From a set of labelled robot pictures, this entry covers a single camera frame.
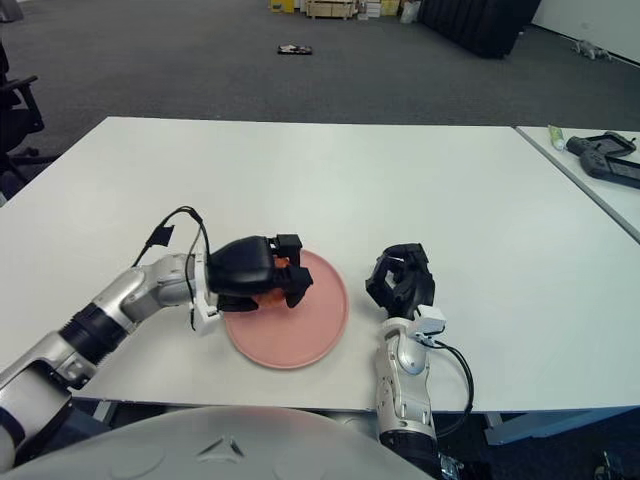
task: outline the black chair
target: black chair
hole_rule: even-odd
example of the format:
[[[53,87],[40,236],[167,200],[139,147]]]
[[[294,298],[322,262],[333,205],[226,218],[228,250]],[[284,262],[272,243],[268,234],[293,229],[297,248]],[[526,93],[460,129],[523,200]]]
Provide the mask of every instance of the black chair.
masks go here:
[[[9,156],[8,153],[18,147],[27,135],[44,129],[44,122],[31,94],[31,84],[38,77],[9,80],[8,72],[9,61],[0,42],[0,176],[10,171],[27,184],[29,180],[20,172],[18,165],[50,163],[56,157],[39,157],[38,150],[34,148],[27,148],[18,155]]]

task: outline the small object on floor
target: small object on floor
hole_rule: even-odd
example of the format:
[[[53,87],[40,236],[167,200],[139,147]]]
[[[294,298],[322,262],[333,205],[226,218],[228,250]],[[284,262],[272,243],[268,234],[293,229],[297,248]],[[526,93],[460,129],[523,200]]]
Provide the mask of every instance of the small object on floor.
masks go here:
[[[280,45],[278,47],[280,55],[311,55],[313,50],[309,46],[301,45]]]
[[[583,55],[591,60],[596,58],[605,58],[608,61],[612,61],[613,57],[604,48],[596,47],[588,40],[578,40],[573,46],[573,51]]]
[[[564,150],[564,135],[562,129],[554,125],[549,125],[549,135],[551,136],[551,145],[559,152]]]

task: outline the robotic hand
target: robotic hand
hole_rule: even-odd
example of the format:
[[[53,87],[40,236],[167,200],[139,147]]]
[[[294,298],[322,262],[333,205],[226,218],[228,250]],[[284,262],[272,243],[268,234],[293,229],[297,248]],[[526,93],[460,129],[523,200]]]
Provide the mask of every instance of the robotic hand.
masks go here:
[[[37,450],[38,440],[66,418],[68,388],[81,389],[99,363],[158,310],[189,304],[191,327],[203,335],[224,311],[254,310],[265,296],[293,308],[313,283],[300,266],[297,235],[248,237],[212,254],[207,241],[206,252],[167,255],[137,266],[151,245],[166,246],[168,239],[154,243],[162,229],[167,230],[162,224],[156,228],[133,267],[0,373],[0,473],[16,457],[21,462]]]
[[[435,282],[427,265],[422,245],[395,245],[382,253],[366,281],[369,295],[389,314],[382,324],[375,359],[380,443],[434,478],[457,479],[460,464],[438,454],[427,391],[428,349],[449,350],[469,382],[464,415],[440,435],[452,433],[471,411],[473,378],[460,352],[432,338],[444,331],[446,320],[432,306]]]

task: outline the floor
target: floor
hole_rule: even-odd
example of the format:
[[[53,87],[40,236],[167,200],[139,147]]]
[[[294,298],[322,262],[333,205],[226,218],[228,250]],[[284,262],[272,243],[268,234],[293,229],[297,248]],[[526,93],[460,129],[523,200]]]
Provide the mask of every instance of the floor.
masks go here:
[[[270,13],[265,0],[21,5],[25,20],[2,25],[2,41],[12,76],[39,76],[46,129],[28,143],[43,154],[64,152],[109,115],[640,130],[639,68],[591,62],[537,28],[499,61],[419,24],[313,21]],[[314,55],[276,55],[285,43],[311,45]],[[2,182],[11,194],[19,188],[9,175]],[[125,408],[116,424],[159,413],[145,408],[129,407],[137,412],[129,417]],[[487,447],[482,428],[473,416],[441,447],[489,462],[496,480],[587,480],[604,448],[640,475],[640,410],[503,447]]]

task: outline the orange object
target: orange object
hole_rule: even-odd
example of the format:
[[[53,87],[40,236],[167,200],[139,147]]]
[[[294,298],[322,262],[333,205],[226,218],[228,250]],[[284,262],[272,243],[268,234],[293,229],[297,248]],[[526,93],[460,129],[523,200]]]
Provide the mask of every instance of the orange object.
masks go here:
[[[291,262],[288,258],[275,257],[274,263],[276,268],[286,268],[291,265]],[[260,308],[263,307],[277,307],[281,305],[285,300],[284,290],[281,288],[274,288],[270,292],[261,293],[259,295],[253,295],[251,300],[256,302]]]

